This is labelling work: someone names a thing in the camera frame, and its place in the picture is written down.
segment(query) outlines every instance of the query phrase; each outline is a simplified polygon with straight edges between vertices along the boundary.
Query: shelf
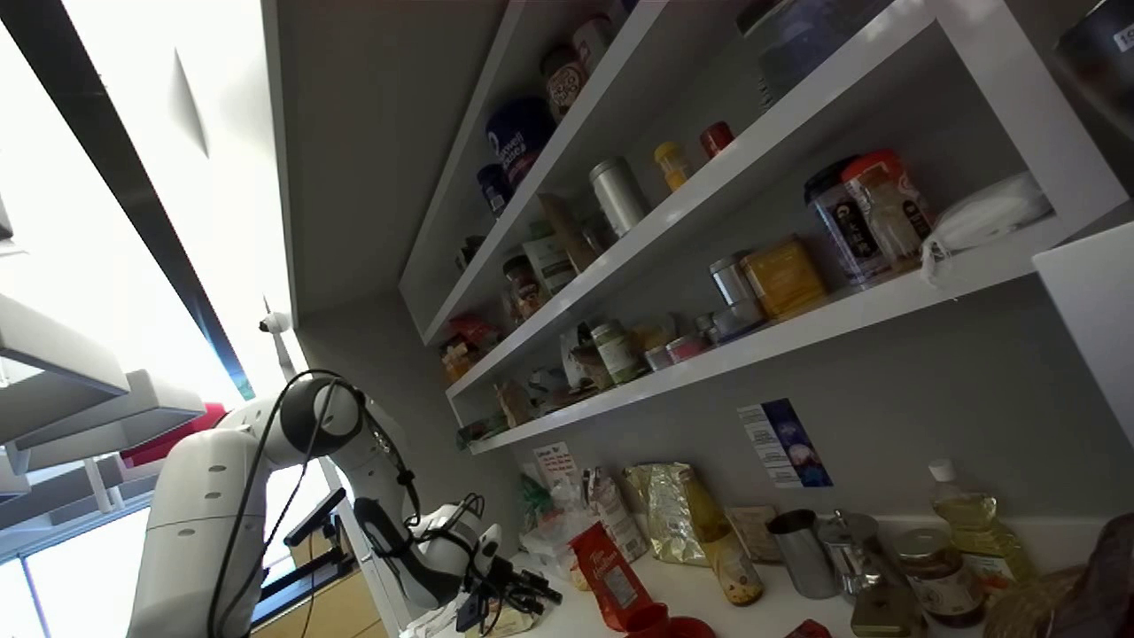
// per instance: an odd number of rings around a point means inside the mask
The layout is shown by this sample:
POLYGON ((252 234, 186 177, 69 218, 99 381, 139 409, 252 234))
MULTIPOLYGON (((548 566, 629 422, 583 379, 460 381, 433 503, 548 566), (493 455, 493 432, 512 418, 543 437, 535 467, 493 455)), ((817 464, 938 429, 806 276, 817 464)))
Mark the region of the shelf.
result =
MULTIPOLYGON (((430 311, 425 331, 423 331, 423 315, 415 315, 425 342, 444 341, 448 315, 460 315, 495 298, 505 249, 522 243, 526 239, 526 222, 543 213, 537 194, 548 184, 555 184, 562 174, 569 177, 583 174, 583 165, 597 159, 597 145, 606 145, 608 131, 624 129, 629 114, 650 109, 643 96, 667 91, 673 78, 684 72, 694 73, 691 67, 694 53, 713 51, 713 41, 718 40, 718 28, 724 28, 718 12, 705 12, 684 0, 650 0, 629 12, 613 47, 606 51, 603 64, 589 78, 583 91, 573 98, 555 136, 537 153, 535 165, 516 184, 511 205, 493 222, 487 239, 482 241, 482 249, 476 253, 460 280, 446 287, 446 298, 440 302, 440 308, 430 311)), ((456 189, 456 179, 472 184, 476 164, 467 159, 460 164, 463 164, 460 169, 454 174, 446 169, 446 177, 440 179, 440 194, 430 205, 430 217, 419 239, 430 239, 433 229, 440 229, 434 208, 444 205, 456 208, 454 202, 446 202, 454 200, 448 189, 456 189)), ((440 261, 434 254, 425 253, 425 243, 415 243, 410 254, 425 261, 433 257, 433 268, 440 261)), ((415 287, 415 295, 423 295, 423 283, 415 283, 410 273, 400 280, 400 287, 402 289, 415 287)))
MULTIPOLYGON (((821 138, 830 138, 839 120, 817 120, 839 96, 860 84, 873 72, 888 67, 880 78, 886 96, 900 96, 900 84, 926 72, 942 53, 942 35, 916 40, 932 26, 932 14, 920 5, 893 5, 876 20, 867 20, 847 47, 839 47, 826 64, 817 64, 796 90, 790 90, 769 114, 762 114, 725 153, 705 164, 680 190, 673 190, 656 213, 649 213, 624 241, 603 253, 583 273, 577 273, 545 308, 522 322, 502 342, 495 342, 478 366, 472 366, 446 396, 484 381, 505 360, 526 354, 545 334, 577 320, 577 308, 589 306, 597 289, 627 276, 634 266, 659 254, 669 241, 718 208, 730 208, 745 190, 757 190, 777 177, 779 165, 806 155, 821 138)), ((852 96, 847 109, 873 109, 867 91, 852 96)))
POLYGON ((736 367, 821 342, 821 341, 836 341, 932 306, 945 306, 960 295, 974 295, 1018 276, 1032 273, 1032 254, 1063 241, 1071 234, 1067 218, 1050 217, 1033 227, 1024 227, 1020 234, 990 243, 990 249, 974 249, 965 253, 958 257, 942 261, 942 273, 936 280, 926 280, 920 268, 916 273, 903 273, 893 280, 883 280, 867 289, 836 298, 806 315, 764 325, 750 337, 740 337, 725 348, 714 348, 702 358, 680 360, 673 367, 650 372, 639 381, 616 386, 608 394, 589 396, 581 404, 569 404, 562 410, 543 413, 535 422, 524 422, 516 429, 505 429, 484 442, 476 442, 472 455, 487 455, 499 445, 512 445, 555 429, 569 429, 581 426, 596 413, 608 413, 640 400, 656 400, 662 394, 714 379, 714 376, 730 376, 736 367))

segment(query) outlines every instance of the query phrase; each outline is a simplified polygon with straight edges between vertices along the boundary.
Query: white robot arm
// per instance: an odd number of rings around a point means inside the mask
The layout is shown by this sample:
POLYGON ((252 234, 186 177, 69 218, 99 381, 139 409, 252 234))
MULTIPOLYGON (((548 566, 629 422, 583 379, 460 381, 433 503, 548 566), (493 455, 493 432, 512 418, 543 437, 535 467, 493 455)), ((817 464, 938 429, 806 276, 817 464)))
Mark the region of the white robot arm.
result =
POLYGON ((402 524, 402 503, 419 498, 410 470, 365 394, 333 372, 304 372, 275 404, 246 404, 167 457, 144 524, 132 638, 246 633, 262 584, 265 477, 313 457, 328 457, 349 481, 353 516, 410 614, 454 598, 467 566, 484 559, 476 498, 402 524))

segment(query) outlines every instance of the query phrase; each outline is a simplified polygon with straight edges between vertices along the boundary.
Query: white shelf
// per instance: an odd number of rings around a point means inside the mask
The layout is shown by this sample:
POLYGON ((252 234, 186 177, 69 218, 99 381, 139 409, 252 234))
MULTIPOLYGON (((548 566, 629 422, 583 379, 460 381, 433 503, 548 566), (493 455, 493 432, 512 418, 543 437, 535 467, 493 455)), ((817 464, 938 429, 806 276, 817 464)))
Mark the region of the white shelf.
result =
MULTIPOLYGON (((460 315, 495 298, 505 249, 522 243, 526 239, 526 222, 543 213, 537 194, 555 177, 581 174, 589 164, 596 164, 596 150, 608 131, 624 129, 627 114, 640 114, 640 109, 649 114, 643 96, 662 91, 673 83, 673 73, 691 72, 686 64, 694 59, 694 51, 713 51, 713 41, 718 40, 718 26, 724 26, 718 12, 705 12, 684 0, 649 0, 629 12, 613 47, 606 51, 603 64, 589 78, 583 91, 573 98, 555 136, 537 153, 535 165, 516 184, 511 205, 499 213, 499 218, 493 222, 487 239, 482 241, 482 249, 476 253, 460 280, 446 289, 446 298, 425 322, 423 331, 425 342, 444 341, 448 315, 460 315)), ((484 120, 487 96, 478 91, 476 104, 478 104, 476 107, 478 116, 467 116, 456 136, 463 138, 463 145, 467 145, 467 136, 482 136, 467 129, 472 120, 484 120)), ((419 239, 444 229, 434 208, 444 205, 454 208, 454 202, 446 202, 448 189, 456 189, 456 179, 476 177, 476 165, 467 165, 467 159, 460 164, 463 164, 460 169, 444 174, 440 194, 430 205, 430 217, 419 239)))
MULTIPOLYGON (((788 91, 769 114, 762 114, 725 153, 702 165, 680 190, 673 190, 656 213, 649 213, 624 241, 597 254, 583 273, 577 273, 545 308, 522 322, 502 342, 495 342, 478 366, 472 366, 446 396, 484 381, 505 360, 516 360, 545 334, 568 325, 573 308, 616 283, 629 266, 659 254, 659 249, 680 239, 694 218, 705 218, 718 208, 730 208, 740 194, 756 190, 757 179, 769 179, 777 165, 790 165, 796 155, 806 155, 816 138, 830 131, 816 116, 850 91, 860 78, 888 64, 906 41, 926 35, 932 14, 920 5, 893 5, 873 26, 865 26, 839 53, 816 67, 792 91, 788 91)), ((926 41, 903 57, 888 84, 903 84, 906 73, 932 64, 936 41, 926 41)))
POLYGON ((629 404, 640 404, 640 400, 650 400, 650 396, 662 396, 662 394, 673 394, 673 390, 684 390, 684 386, 694 386, 694 381, 705 381, 705 379, 714 379, 714 376, 725 376, 725 372, 736 372, 736 367, 749 367, 749 366, 757 366, 757 360, 769 360, 769 358, 811 348, 811 342, 821 342, 821 341, 836 341, 842 334, 856 334, 856 331, 932 308, 932 306, 945 306, 960 295, 974 295, 974 289, 1028 276, 1032 254, 1063 241, 1067 234, 1071 234, 1067 218, 1050 217, 1050 218, 1013 234, 1002 243, 965 253, 965 254, 942 261, 942 273, 936 280, 926 280, 920 268, 893 276, 893 280, 876 283, 867 289, 836 298, 806 315, 764 325, 764 331, 740 337, 725 348, 714 348, 702 358, 680 360, 680 366, 650 372, 639 381, 616 386, 608 394, 589 396, 589 400, 569 404, 562 410, 552 410, 552 413, 543 413, 543 418, 524 422, 516 429, 505 429, 484 442, 476 442, 472 455, 487 455, 487 451, 512 445, 512 442, 555 432, 555 429, 569 429, 569 426, 581 426, 596 413, 608 413, 608 410, 619 410, 619 409, 629 409, 629 404))

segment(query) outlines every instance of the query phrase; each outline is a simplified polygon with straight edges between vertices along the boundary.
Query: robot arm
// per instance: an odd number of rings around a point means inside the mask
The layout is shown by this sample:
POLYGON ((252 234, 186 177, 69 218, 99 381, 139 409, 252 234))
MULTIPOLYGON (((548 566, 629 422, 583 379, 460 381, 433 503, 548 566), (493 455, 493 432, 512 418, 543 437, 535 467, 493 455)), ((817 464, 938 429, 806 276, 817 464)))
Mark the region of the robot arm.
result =
POLYGON ((482 553, 476 498, 402 524, 402 498, 419 495, 392 439, 353 386, 333 372, 304 372, 275 404, 246 404, 167 457, 144 524, 132 633, 244 633, 262 584, 265 477, 313 457, 343 470, 353 516, 395 575, 410 614, 460 592, 482 553))

